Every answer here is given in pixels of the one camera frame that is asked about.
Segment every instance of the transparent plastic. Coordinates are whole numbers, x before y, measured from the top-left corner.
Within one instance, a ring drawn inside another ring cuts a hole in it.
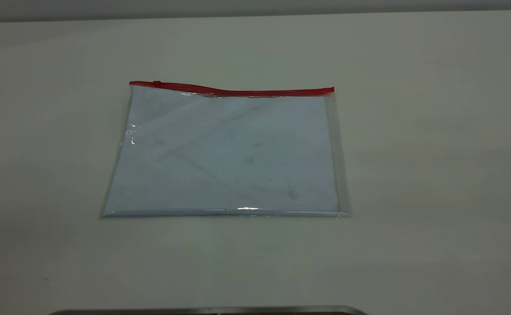
[[[349,214],[333,88],[131,88],[105,217]]]

